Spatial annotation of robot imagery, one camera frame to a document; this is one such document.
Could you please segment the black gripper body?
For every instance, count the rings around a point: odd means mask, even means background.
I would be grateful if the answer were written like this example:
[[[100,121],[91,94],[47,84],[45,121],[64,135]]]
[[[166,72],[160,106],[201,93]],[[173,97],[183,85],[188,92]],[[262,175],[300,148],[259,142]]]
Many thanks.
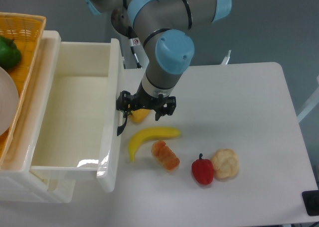
[[[155,91],[155,94],[150,95],[144,90],[142,84],[134,95],[128,91],[121,91],[116,100],[116,109],[127,113],[146,109],[154,110],[156,116],[165,116],[172,115],[175,108],[176,97],[170,97],[162,91]]]

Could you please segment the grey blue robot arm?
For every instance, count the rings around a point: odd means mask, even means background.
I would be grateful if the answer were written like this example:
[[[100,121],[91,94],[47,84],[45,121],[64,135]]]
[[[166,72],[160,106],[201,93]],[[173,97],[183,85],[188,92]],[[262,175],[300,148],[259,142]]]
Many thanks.
[[[194,56],[194,44],[186,31],[225,18],[232,0],[85,0],[94,14],[117,8],[127,12],[131,28],[149,59],[135,94],[122,91],[116,108],[128,115],[140,109],[154,110],[155,118],[172,115],[176,99],[171,92]]]

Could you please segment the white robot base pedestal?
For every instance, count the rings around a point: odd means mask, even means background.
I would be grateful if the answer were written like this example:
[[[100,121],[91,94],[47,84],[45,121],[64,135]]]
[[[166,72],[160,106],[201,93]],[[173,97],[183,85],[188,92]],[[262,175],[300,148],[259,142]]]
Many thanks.
[[[112,11],[111,23],[120,36],[120,43],[125,69],[143,69],[149,64],[149,59],[143,45],[131,27],[127,10],[118,8]]]

